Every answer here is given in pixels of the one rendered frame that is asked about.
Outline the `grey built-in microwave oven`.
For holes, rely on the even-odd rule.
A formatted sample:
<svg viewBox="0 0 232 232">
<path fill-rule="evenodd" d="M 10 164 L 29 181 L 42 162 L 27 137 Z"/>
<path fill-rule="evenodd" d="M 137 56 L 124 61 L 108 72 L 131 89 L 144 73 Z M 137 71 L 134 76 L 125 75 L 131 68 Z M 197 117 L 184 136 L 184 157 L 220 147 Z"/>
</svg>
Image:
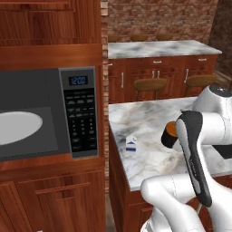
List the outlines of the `grey built-in microwave oven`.
<svg viewBox="0 0 232 232">
<path fill-rule="evenodd" d="M 0 161 L 69 153 L 99 154 L 96 75 L 93 67 L 0 72 L 0 113 L 26 111 L 43 119 L 33 135 L 0 146 Z M 97 150 L 88 150 L 90 143 Z"/>
</svg>

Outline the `white round microwave turntable plate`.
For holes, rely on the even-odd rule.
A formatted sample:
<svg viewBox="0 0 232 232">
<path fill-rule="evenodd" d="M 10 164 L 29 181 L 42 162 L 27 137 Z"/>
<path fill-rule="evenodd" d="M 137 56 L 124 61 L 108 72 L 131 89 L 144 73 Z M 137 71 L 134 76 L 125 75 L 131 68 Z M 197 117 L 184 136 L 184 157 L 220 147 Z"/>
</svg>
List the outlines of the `white round microwave turntable plate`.
<svg viewBox="0 0 232 232">
<path fill-rule="evenodd" d="M 10 111 L 0 113 L 0 146 L 23 140 L 36 133 L 43 119 L 32 112 Z"/>
</svg>

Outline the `narrow wooden cupboard door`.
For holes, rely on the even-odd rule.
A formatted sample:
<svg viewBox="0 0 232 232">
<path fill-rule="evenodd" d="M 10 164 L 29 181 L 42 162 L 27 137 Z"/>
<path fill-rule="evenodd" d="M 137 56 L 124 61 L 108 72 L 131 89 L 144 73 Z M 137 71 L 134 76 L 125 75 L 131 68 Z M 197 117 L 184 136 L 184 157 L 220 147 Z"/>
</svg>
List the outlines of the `narrow wooden cupboard door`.
<svg viewBox="0 0 232 232">
<path fill-rule="evenodd" d="M 13 181 L 0 183 L 0 232 L 31 232 Z"/>
</svg>

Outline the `white and blue milk carton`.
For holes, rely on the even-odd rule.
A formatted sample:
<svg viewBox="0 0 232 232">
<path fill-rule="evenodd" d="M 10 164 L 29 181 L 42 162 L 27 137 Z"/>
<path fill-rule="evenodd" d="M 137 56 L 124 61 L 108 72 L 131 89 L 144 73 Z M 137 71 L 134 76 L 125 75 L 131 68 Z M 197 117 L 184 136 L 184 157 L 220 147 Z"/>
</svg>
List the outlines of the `white and blue milk carton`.
<svg viewBox="0 0 232 232">
<path fill-rule="evenodd" d="M 134 135 L 126 138 L 126 151 L 135 151 L 137 148 L 137 139 Z"/>
</svg>

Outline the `black and orange cylinder food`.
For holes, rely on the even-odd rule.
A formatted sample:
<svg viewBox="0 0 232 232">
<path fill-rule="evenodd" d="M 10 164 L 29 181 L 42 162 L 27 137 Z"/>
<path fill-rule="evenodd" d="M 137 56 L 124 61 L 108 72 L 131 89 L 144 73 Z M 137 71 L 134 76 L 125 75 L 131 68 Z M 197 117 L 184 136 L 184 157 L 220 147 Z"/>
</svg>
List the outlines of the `black and orange cylinder food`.
<svg viewBox="0 0 232 232">
<path fill-rule="evenodd" d="M 176 133 L 176 122 L 170 121 L 166 124 L 165 129 L 161 136 L 161 143 L 167 147 L 172 148 L 174 143 L 177 141 L 178 135 Z"/>
</svg>

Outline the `wooden island with marble top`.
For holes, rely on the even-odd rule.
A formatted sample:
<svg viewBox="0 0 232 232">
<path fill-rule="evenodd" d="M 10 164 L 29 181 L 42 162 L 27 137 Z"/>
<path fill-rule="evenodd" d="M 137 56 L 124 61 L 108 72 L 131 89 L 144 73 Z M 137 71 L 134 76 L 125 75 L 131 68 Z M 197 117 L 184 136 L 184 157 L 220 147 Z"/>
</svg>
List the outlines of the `wooden island with marble top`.
<svg viewBox="0 0 232 232">
<path fill-rule="evenodd" d="M 181 98 L 188 77 L 213 73 L 220 54 L 195 40 L 110 43 L 109 102 Z M 167 84 L 159 92 L 138 94 L 134 89 L 137 80 L 160 78 Z"/>
</svg>

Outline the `wooden drawer front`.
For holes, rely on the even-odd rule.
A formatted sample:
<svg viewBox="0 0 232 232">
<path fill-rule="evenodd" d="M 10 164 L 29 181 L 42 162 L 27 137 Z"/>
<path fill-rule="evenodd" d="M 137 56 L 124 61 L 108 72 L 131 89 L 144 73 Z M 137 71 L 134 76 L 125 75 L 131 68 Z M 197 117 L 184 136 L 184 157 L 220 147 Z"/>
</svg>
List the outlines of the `wooden drawer front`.
<svg viewBox="0 0 232 232">
<path fill-rule="evenodd" d="M 36 190 L 90 182 L 43 195 Z M 16 182 L 33 232 L 104 232 L 104 180 L 101 170 L 84 171 Z"/>
</svg>

